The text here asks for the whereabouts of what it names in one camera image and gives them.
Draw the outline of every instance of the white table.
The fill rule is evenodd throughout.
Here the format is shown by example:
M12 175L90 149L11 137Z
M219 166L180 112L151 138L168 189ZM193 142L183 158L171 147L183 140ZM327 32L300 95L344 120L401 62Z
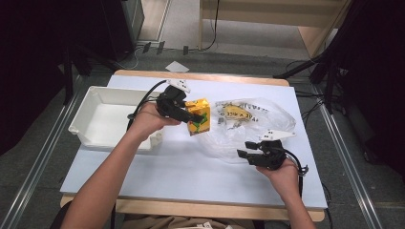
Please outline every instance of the white table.
M186 78L191 88L191 94L186 100L206 97L213 102L266 97L283 107L297 121L294 130L297 136L285 140L284 147L295 153L303 165L309 166L309 172L304 178L303 201L313 220L324 218L323 209L327 208L327 203L323 188L295 92L291 87L284 87L288 84L285 80L118 71L112 76L108 87L147 91L161 81L161 77ZM209 156L200 144L196 137L189 136L185 124L165 127L160 146L151 152L139 152L136 155L120 191L117 210L124 213L192 217L288 219L284 203L267 178L259 174L254 166L226 163ZM65 194L62 205L74 197L108 154L106 151L80 147L61 188Z

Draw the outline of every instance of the human arm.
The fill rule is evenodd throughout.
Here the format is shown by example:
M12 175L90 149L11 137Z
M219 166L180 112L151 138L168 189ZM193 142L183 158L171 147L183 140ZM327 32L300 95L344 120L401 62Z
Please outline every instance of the human arm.
M160 116L156 104L145 103L115 149L75 195L62 228L102 228L140 143L166 125L179 124L177 120Z
M278 170L270 171L264 167L256 167L256 169L268 177L286 205L291 228L315 228L315 224L310 218L299 194L298 170L295 164L286 159Z

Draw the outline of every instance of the forearm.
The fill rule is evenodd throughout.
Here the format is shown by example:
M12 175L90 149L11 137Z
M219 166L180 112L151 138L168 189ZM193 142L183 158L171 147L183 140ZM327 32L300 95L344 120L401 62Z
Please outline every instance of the forearm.
M132 134L124 136L72 202L63 226L101 228L111 214L129 166L140 145Z
M283 201L288 211L288 218L292 229L315 228L315 224L299 196L284 198Z

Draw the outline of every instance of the human hand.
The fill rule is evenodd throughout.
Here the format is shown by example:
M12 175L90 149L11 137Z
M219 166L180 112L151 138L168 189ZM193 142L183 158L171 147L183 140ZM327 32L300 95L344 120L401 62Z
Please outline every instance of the human hand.
M288 198L299 196L298 168L290 159L285 159L277 170L271 171L268 168L259 166L256 166L256 169L271 181L274 189L284 202Z
M164 126L175 126L181 122L171 117L163 117L158 113L156 103L147 102L138 111L128 132L136 133L140 139L146 140L153 132L162 129Z

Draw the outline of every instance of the white tabletop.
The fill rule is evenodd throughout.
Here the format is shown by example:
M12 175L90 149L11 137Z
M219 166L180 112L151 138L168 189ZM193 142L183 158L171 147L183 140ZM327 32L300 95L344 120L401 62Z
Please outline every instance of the white tabletop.
M161 78L113 75L110 88L149 90ZM308 208L327 208L322 184L292 87L187 80L191 94L186 100L205 97L210 102L264 97L277 103L296 120L295 137L284 147L309 166L304 177L303 201ZM109 152L83 145L61 187L74 194ZM184 123L163 128L163 141L151 152L139 152L121 188L121 197L167 199L224 204L284 206L270 182L248 163L227 163L208 154L201 142L190 136Z

